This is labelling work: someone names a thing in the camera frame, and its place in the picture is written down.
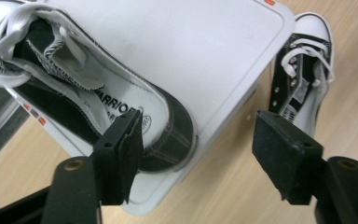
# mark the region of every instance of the wooden surface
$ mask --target wooden surface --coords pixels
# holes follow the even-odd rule
[[[282,0],[295,14],[323,15],[334,33],[337,80],[324,100],[315,139],[324,157],[358,160],[358,1]],[[149,215],[103,209],[104,223],[315,223],[312,206],[291,206],[251,153],[255,111],[266,108],[269,68],[250,101],[225,128],[196,168]],[[29,119],[0,152],[0,207],[49,185],[68,156]]]

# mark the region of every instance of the shoebox lid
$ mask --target shoebox lid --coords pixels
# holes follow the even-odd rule
[[[197,164],[295,25],[293,13],[274,0],[47,3],[63,8],[114,58],[178,99],[196,123],[198,147],[184,168],[136,176],[123,208],[137,215],[152,211]],[[110,31],[101,35],[104,29]],[[77,141],[69,133],[66,138]],[[90,154],[90,148],[80,150]]]

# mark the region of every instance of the sneaker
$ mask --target sneaker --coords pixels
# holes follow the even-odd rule
[[[296,28],[273,62],[268,110],[314,136],[328,84],[334,78],[332,33],[314,13],[296,16]]]
[[[173,96],[118,62],[55,7],[0,2],[0,11],[0,87],[91,145],[116,117],[141,110],[141,172],[162,172],[190,159],[193,122]]]

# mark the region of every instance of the shoe eyelet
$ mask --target shoe eyelet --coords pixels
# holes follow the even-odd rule
[[[291,86],[291,87],[294,87],[296,84],[297,84],[297,79],[293,79],[293,80],[290,82],[290,86]]]
[[[297,62],[297,57],[293,57],[293,58],[289,61],[289,63],[295,63],[295,62]]]
[[[71,30],[69,27],[63,26],[62,28],[65,29],[66,32],[68,32],[71,36],[77,36],[77,33],[75,31]]]

